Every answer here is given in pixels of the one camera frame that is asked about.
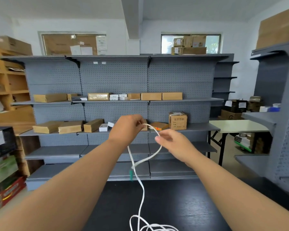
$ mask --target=white rope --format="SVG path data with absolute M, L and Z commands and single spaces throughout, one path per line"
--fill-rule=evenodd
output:
M 158 133 L 158 131 L 157 131 L 153 126 L 151 126 L 151 125 L 149 125 L 149 124 L 143 124 L 143 125 L 147 125 L 147 126 L 152 127 L 152 128 L 155 130 L 155 132 L 158 134 L 158 136 L 160 136 L 160 134 Z M 129 146 L 127 147 L 127 149 L 128 149 L 128 152 L 129 152 L 129 156 L 131 157 L 131 162 L 132 162 L 132 164 L 133 164 L 131 168 L 134 170 L 135 176 L 136 176 L 136 178 L 137 178 L 138 182 L 140 183 L 140 185 L 141 185 L 141 187 L 142 187 L 142 190 L 143 190 L 142 200 L 141 200 L 141 203 L 140 203 L 138 215 L 133 215 L 133 216 L 131 216 L 131 218 L 130 218 L 130 220 L 129 220 L 129 226 L 130 226 L 130 228 L 131 228 L 131 231 L 133 231 L 133 228 L 132 228 L 132 226 L 131 226 L 131 219 L 132 219 L 133 217 L 138 217 L 137 231 L 142 231 L 142 230 L 145 229 L 145 228 L 146 228 L 146 231 L 148 231 L 149 229 L 152 230 L 152 231 L 179 231 L 177 228 L 175 228 L 175 227 L 173 227 L 173 226 L 171 226 L 171 225 L 159 225 L 159 224 L 151 224 L 151 225 L 150 225 L 145 219 L 143 219 L 143 218 L 140 216 L 141 207 L 142 207 L 142 204 L 143 204 L 143 202 L 144 202 L 144 186 L 143 186 L 141 180 L 139 179 L 139 177 L 138 177 L 138 175 L 137 175 L 137 173 L 136 173 L 136 168 L 135 168 L 135 167 L 136 167 L 137 165 L 141 164 L 142 162 L 145 162 L 145 161 L 153 158 L 157 153 L 160 152 L 160 150 L 162 149 L 162 146 L 160 146 L 160 148 L 157 150 L 157 152 L 155 152 L 153 155 L 151 155 L 151 156 L 149 156 L 149 157 L 147 157 L 147 158 L 145 158 L 145 159 L 142 159 L 142 160 L 140 160 L 140 161 L 138 161 L 138 162 L 136 162 L 136 163 L 134 162 L 133 156 L 131 155 L 131 150 L 130 150 Z M 146 223 L 146 225 L 143 226 L 141 229 L 140 229 L 140 219 L 141 219 L 144 223 Z

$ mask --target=table leg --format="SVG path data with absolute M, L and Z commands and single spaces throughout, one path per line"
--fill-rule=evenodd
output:
M 222 138 L 220 140 L 221 142 L 221 151 L 220 151 L 220 154 L 219 154 L 219 161 L 218 161 L 218 164 L 220 166 L 222 166 L 222 159 L 224 157 L 224 149 L 225 149 L 225 142 L 226 142 L 226 136 L 227 136 L 228 133 L 223 133 L 222 134 Z
M 259 138 L 259 134 L 258 134 L 258 132 L 255 132 L 254 133 L 255 135 L 254 135 L 254 141 L 253 141 L 253 146 L 251 147 L 251 153 L 255 153 L 255 149 L 256 149 L 256 145 L 257 145 L 257 140 L 258 140 L 258 138 Z
M 211 131 L 208 131 L 208 144 L 211 145 L 211 139 L 210 139 L 210 136 L 211 136 Z M 211 153 L 208 152 L 208 158 L 210 159 L 210 157 L 211 157 Z

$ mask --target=shelf bracket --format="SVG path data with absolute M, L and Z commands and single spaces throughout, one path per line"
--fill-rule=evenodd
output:
M 67 57 L 66 55 L 64 55 L 65 59 L 71 61 L 71 62 L 75 62 L 77 64 L 78 69 L 80 69 L 80 61 L 73 59 L 71 57 Z

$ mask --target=black table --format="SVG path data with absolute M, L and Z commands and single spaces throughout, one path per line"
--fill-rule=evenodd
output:
M 265 178 L 244 182 L 289 210 L 289 195 Z M 149 223 L 173 225 L 179 231 L 231 230 L 199 179 L 142 181 L 145 199 L 141 216 Z M 128 231 L 138 214 L 142 188 L 137 181 L 107 182 L 83 231 Z M 133 218 L 137 230 L 137 218 Z

